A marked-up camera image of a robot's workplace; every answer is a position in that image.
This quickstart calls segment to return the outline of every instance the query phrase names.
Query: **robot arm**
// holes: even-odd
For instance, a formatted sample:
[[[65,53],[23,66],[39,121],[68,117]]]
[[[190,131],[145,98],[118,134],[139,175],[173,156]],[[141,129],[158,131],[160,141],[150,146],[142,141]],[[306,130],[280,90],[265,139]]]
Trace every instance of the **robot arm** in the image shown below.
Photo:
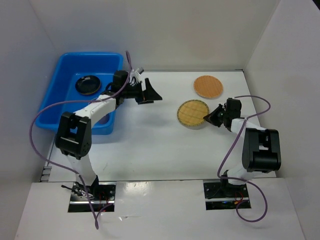
[[[97,98],[98,102],[93,102],[73,113],[64,112],[61,115],[55,146],[66,156],[72,169],[82,176],[92,196],[95,195],[99,186],[98,176],[94,172],[89,158],[92,145],[92,127],[105,115],[119,107],[125,99],[135,99],[138,104],[149,104],[162,100],[162,97],[151,86],[149,79],[142,80],[143,71],[142,68],[132,71],[130,81],[123,91],[115,98],[102,101],[118,92],[128,77],[128,72],[116,71],[112,82]],[[77,174],[76,184],[80,190],[83,190],[84,187],[80,183]]]
[[[241,118],[240,100],[228,98],[224,105],[219,106],[204,119],[210,124],[220,127],[222,124],[230,131],[238,134],[244,118]],[[224,176],[251,180],[261,173],[279,170],[281,166],[279,133],[274,129],[266,129],[249,121],[241,137],[244,138],[242,163],[224,172]],[[240,180],[228,179],[227,186],[243,185]]]

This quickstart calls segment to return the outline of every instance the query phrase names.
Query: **blue bin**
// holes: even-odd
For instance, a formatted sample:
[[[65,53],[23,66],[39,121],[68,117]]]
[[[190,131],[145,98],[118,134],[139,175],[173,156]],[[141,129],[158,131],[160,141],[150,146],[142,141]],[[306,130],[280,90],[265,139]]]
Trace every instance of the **blue bin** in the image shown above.
[[[50,85],[41,103],[42,110],[48,105],[70,100],[93,100],[112,82],[113,74],[121,70],[124,58],[121,54],[110,52],[70,52],[62,55],[57,63]],[[97,76],[101,81],[100,90],[92,95],[82,95],[75,88],[76,81],[87,75]],[[67,103],[49,108],[36,120],[39,128],[58,131],[61,114],[75,112],[88,103]],[[93,135],[111,134],[114,128],[116,111],[106,116],[107,121],[96,123]]]

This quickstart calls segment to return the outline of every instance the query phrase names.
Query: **cable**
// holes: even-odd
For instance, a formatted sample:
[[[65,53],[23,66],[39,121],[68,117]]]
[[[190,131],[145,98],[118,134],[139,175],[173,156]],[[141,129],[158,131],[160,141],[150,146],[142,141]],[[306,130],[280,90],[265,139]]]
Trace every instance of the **cable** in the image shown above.
[[[130,57],[130,53],[128,51],[125,51],[125,54],[126,54],[126,58],[127,58],[127,61],[128,61],[128,64],[129,64],[129,71],[131,72],[132,71],[132,64],[131,64],[131,57]],[[52,107],[55,107],[55,106],[58,106],[58,105],[62,105],[62,104],[75,104],[75,103],[99,103],[101,101],[106,101],[106,100],[109,100],[111,98],[115,98],[117,95],[119,95],[122,90],[126,87],[126,85],[128,84],[129,82],[129,79],[130,79],[130,72],[128,73],[128,76],[126,77],[126,80],[123,84],[123,86],[119,89],[119,91],[117,91],[115,94],[113,94],[112,96],[109,96],[109,97],[106,97],[104,99],[101,99],[101,100],[70,100],[70,101],[60,101],[60,102],[56,102],[54,104],[51,104],[49,106],[46,106],[45,108],[43,108],[41,111],[39,111],[37,113],[37,115],[34,117],[34,119],[32,120],[31,122],[31,125],[30,125],[30,128],[29,128],[29,141],[30,141],[30,144],[31,144],[31,147],[33,148],[34,152],[44,161],[52,164],[52,165],[55,165],[57,167],[60,167],[60,168],[63,168],[63,169],[67,169],[75,174],[78,174],[79,176],[79,179],[81,180],[81,183],[83,185],[83,188],[84,188],[84,191],[85,191],[85,194],[86,194],[86,198],[88,199],[88,203],[89,203],[89,206],[90,206],[90,210],[93,214],[93,218],[94,218],[94,225],[95,225],[95,228],[98,230],[99,229],[99,224],[98,224],[98,216],[101,214],[101,212],[103,210],[105,210],[107,207],[109,207],[110,205],[112,204],[107,204],[106,206],[104,206],[102,209],[100,209],[100,211],[98,212],[98,214],[96,215],[95,213],[95,210],[94,210],[94,207],[91,203],[91,200],[90,200],[90,197],[89,197],[89,192],[88,192],[88,188],[86,187],[86,183],[84,181],[84,179],[82,178],[82,176],[79,174],[79,172],[77,172],[76,170],[73,170],[72,168],[70,167],[67,167],[67,166],[64,166],[64,165],[61,165],[59,163],[56,163],[56,162],[53,162],[53,161],[50,161],[49,159],[47,159],[45,156],[43,156],[36,148],[35,146],[35,143],[32,139],[32,130],[33,130],[33,127],[34,127],[34,124],[36,122],[36,119],[40,116],[40,114],[42,114],[44,111],[52,108]]]
[[[271,104],[270,104],[270,102],[268,102],[266,99],[264,99],[264,98],[262,98],[262,97],[260,97],[260,96],[255,96],[255,95],[242,95],[242,96],[235,96],[234,98],[235,98],[235,99],[239,99],[239,98],[257,98],[257,99],[261,99],[261,100],[265,101],[265,102],[268,104],[268,108],[267,108],[266,110],[264,110],[264,111],[262,111],[262,112],[258,112],[258,113],[253,114],[253,115],[250,115],[250,116],[248,116],[248,117],[246,117],[246,118],[244,119],[243,124],[242,124],[242,126],[241,126],[241,128],[240,128],[240,131],[239,131],[238,135],[236,136],[235,140],[233,141],[233,144],[231,145],[230,149],[228,150],[228,152],[227,152],[226,155],[224,156],[224,159],[222,160],[222,162],[221,162],[221,164],[220,164],[220,167],[219,167],[219,169],[218,169],[218,172],[217,172],[217,176],[218,176],[218,178],[220,178],[220,179],[226,179],[226,180],[229,180],[229,179],[230,179],[230,180],[242,181],[242,182],[244,182],[244,183],[253,185],[254,187],[256,187],[256,188],[259,190],[259,192],[261,193],[261,195],[262,195],[262,197],[263,197],[264,204],[265,204],[264,213],[262,214],[261,217],[255,219],[255,220],[249,220],[249,219],[246,219],[246,218],[244,218],[243,216],[240,215],[239,209],[238,209],[239,206],[240,206],[241,204],[247,202],[248,200],[243,200],[243,201],[239,202],[239,203],[235,206],[235,210],[236,210],[236,213],[238,214],[239,218],[241,218],[242,220],[244,220],[244,221],[246,221],[246,222],[249,222],[249,223],[256,223],[256,222],[259,222],[260,220],[262,220],[262,219],[266,216],[267,211],[268,211],[268,202],[267,202],[267,198],[266,198],[264,192],[261,190],[260,187],[258,187],[256,184],[254,184],[254,183],[251,182],[251,181],[247,181],[247,180],[245,180],[245,179],[238,178],[238,177],[221,176],[220,173],[221,173],[221,170],[222,170],[223,166],[225,165],[225,163],[226,163],[229,155],[231,154],[232,150],[235,148],[235,146],[236,146],[236,144],[237,144],[237,142],[238,142],[238,140],[239,140],[239,138],[240,138],[240,136],[241,136],[241,133],[243,132],[243,130],[244,130],[244,128],[245,128],[246,122],[247,122],[250,118],[253,118],[253,117],[256,117],[256,116],[259,116],[259,115],[261,115],[261,114],[264,114],[264,113],[268,112],[268,111],[270,110],[270,108],[271,108]]]

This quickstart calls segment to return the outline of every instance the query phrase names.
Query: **white table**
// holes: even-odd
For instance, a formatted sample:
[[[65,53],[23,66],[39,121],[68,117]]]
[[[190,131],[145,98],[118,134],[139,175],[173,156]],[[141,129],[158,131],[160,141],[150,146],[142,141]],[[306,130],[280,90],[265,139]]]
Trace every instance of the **white table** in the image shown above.
[[[99,217],[68,213],[70,191],[59,182],[33,183],[16,240],[304,240],[286,181],[253,182],[268,199],[268,213],[257,223],[242,221],[234,209],[206,210],[203,181],[118,182],[114,212]],[[252,209],[245,218],[264,212],[261,194],[248,184]]]
[[[223,93],[216,99],[205,99],[193,89],[194,80],[202,75],[218,78]],[[137,105],[127,99],[116,112],[111,135],[92,136],[89,152],[94,171],[100,181],[196,180],[217,178],[218,167],[236,135],[224,126],[206,123],[191,130],[177,120],[179,106],[191,99],[206,102],[213,111],[229,97],[249,95],[243,72],[145,72],[163,101]],[[255,114],[252,99],[242,98],[242,116]],[[257,117],[250,120],[259,125]],[[243,140],[231,153],[225,168],[241,162]],[[53,147],[51,161],[70,167],[60,150]],[[274,172],[261,177],[276,177]],[[70,182],[75,175],[53,166],[49,182]]]

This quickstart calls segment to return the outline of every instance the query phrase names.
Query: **gray wall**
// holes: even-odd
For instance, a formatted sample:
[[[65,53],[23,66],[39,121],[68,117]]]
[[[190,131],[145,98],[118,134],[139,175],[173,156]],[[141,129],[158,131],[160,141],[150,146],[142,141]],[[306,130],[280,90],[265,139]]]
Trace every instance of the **gray wall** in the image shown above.
[[[278,175],[306,239],[319,239],[320,11],[312,0],[281,0],[244,73],[250,92],[271,101],[260,122],[280,132]]]
[[[234,70],[279,0],[30,0],[60,54],[129,50],[146,70]]]
[[[44,166],[31,150],[28,129],[57,55],[28,1],[0,0],[0,33],[0,239],[11,240]],[[34,138],[47,154],[52,135],[37,129]]]

